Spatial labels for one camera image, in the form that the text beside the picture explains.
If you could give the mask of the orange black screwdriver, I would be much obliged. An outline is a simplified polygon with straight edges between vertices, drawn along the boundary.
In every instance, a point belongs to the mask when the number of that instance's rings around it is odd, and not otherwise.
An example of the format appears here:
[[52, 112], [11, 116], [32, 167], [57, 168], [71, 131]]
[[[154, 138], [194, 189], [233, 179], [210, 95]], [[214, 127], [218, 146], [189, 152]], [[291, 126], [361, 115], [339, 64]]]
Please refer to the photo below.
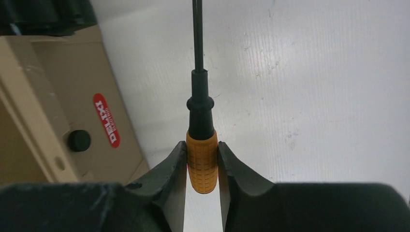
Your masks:
[[208, 93], [208, 71], [204, 68], [203, 4], [192, 1], [194, 70], [191, 97], [187, 101], [189, 128], [186, 136], [191, 185], [200, 194], [214, 190], [218, 178], [217, 134], [213, 125], [214, 101]]

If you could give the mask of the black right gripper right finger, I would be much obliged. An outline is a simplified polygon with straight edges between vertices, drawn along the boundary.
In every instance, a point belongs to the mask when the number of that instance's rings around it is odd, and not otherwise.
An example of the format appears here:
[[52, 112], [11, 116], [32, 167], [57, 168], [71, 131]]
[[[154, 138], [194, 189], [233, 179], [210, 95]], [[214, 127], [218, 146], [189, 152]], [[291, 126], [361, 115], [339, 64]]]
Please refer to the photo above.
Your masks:
[[273, 183], [218, 150], [222, 226], [226, 232], [407, 232], [410, 208], [378, 183]]

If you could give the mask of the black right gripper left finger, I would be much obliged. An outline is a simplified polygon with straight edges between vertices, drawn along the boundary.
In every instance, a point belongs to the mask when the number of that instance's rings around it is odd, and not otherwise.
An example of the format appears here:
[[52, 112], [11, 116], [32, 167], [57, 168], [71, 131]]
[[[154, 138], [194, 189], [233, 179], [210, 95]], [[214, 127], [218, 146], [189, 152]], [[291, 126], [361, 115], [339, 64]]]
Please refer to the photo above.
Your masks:
[[127, 185], [22, 183], [0, 190], [3, 232], [181, 232], [187, 146]]

